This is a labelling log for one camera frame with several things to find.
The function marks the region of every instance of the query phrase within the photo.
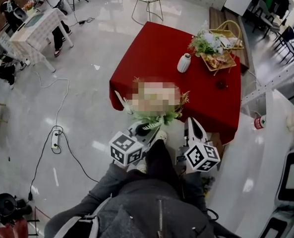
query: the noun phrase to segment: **white vase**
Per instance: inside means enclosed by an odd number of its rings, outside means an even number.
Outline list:
[[[191,55],[188,53],[185,53],[181,58],[180,61],[178,61],[177,64],[177,70],[181,73],[184,73],[187,71],[189,65],[191,63]]]

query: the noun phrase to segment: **gray jacket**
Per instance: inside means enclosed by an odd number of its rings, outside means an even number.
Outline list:
[[[185,201],[167,183],[156,179],[125,184],[126,172],[111,164],[106,175],[81,203],[54,216],[46,225],[45,238],[55,234],[75,216],[96,214],[98,237],[237,238],[207,215],[200,173],[184,176]]]

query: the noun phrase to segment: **flower arrangement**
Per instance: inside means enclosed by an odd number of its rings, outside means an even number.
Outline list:
[[[196,55],[197,57],[200,57],[201,53],[222,55],[223,47],[220,37],[221,35],[219,34],[210,33],[208,23],[205,21],[197,35],[192,36],[192,41],[188,49],[193,51],[192,55]]]
[[[24,10],[25,11],[29,11],[33,8],[34,2],[32,0],[28,1],[25,5],[24,5]]]
[[[141,82],[139,78],[134,82],[136,92],[131,100],[124,98],[124,106],[136,120],[148,123],[144,130],[169,125],[182,116],[183,105],[189,102],[189,91],[181,94],[172,83]]]

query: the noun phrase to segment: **plate of food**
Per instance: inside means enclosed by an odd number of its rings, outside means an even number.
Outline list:
[[[201,57],[204,60],[206,66],[210,71],[215,71],[215,74],[220,69],[226,69],[236,66],[236,63],[230,53],[224,51],[222,55],[213,54],[208,55],[205,53],[201,53]]]

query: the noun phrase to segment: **power strip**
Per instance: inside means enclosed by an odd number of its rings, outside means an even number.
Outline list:
[[[57,149],[59,144],[59,136],[61,135],[62,129],[59,126],[54,127],[54,131],[52,133],[52,141],[51,147],[52,149]]]

